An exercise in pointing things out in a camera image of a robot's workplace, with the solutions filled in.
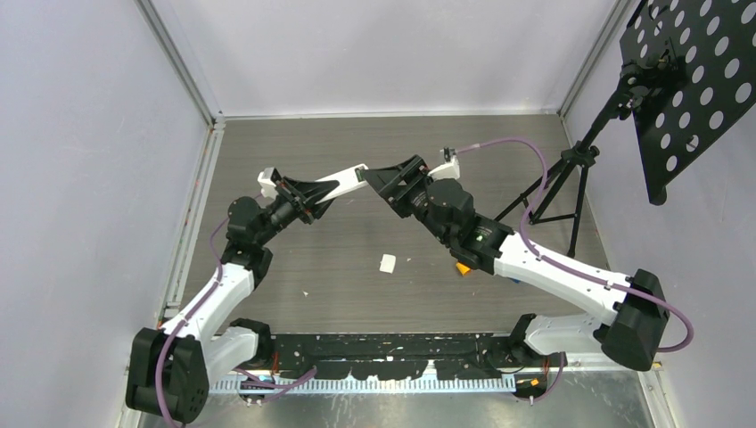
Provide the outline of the white remote control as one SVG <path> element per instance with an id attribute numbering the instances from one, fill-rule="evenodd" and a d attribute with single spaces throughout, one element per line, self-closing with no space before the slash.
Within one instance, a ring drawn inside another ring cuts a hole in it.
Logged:
<path id="1" fill-rule="evenodd" d="M 326 177 L 319 178 L 317 180 L 318 183 L 320 182 L 328 182 L 328 181 L 336 181 L 338 185 L 330 191 L 326 196 L 324 196 L 322 199 L 320 199 L 317 204 L 328 202 L 330 200 L 333 200 L 335 198 L 338 198 L 340 196 L 343 196 L 344 194 L 354 192 L 356 190 L 362 189 L 366 186 L 368 186 L 368 183 L 366 182 L 366 179 L 364 178 L 363 182 L 358 182 L 357 177 L 355 175 L 355 169 L 356 168 L 362 168 L 363 169 L 363 176 L 365 174 L 365 171 L 368 170 L 368 167 L 365 163 L 361 163 L 358 165 L 355 165 L 353 167 L 349 167 L 347 169 L 343 169 L 339 172 L 335 172 L 331 175 L 328 175 Z"/>

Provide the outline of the white battery cover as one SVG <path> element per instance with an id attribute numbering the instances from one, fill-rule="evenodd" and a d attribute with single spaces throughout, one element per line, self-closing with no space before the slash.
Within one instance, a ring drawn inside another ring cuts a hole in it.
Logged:
<path id="1" fill-rule="evenodd" d="M 392 274 L 395 270 L 396 262 L 397 258 L 395 255 L 384 253 L 379 264 L 379 271 Z"/>

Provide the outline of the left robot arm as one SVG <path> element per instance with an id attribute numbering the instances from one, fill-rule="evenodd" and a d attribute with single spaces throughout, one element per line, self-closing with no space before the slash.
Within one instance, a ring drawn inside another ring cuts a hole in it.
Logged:
<path id="1" fill-rule="evenodd" d="M 262 206 L 243 196 L 228 207 L 223 224 L 226 247 L 201 291 L 160 328 L 145 327 L 132 341 L 125 404 L 162 416 L 171 427 L 192 423 L 207 401 L 210 386 L 245 362 L 266 367 L 273 345 L 260 323 L 241 321 L 219 331 L 232 310 L 250 297 L 267 274 L 267 243 L 296 220 L 310 224 L 328 208 L 334 178 L 314 182 L 288 177 L 264 179 Z"/>

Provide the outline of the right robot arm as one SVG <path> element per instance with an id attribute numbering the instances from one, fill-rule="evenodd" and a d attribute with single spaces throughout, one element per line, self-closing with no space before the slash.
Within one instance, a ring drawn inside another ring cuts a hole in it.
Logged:
<path id="1" fill-rule="evenodd" d="M 522 317 L 508 343 L 514 362 L 531 366 L 543 355 L 601 351 L 628 369 L 651 369 L 670 320 L 657 275 L 603 270 L 535 244 L 480 214 L 455 178 L 438 173 L 414 156 L 357 177 L 400 217 L 423 224 L 462 265 L 535 286 L 584 312 Z"/>

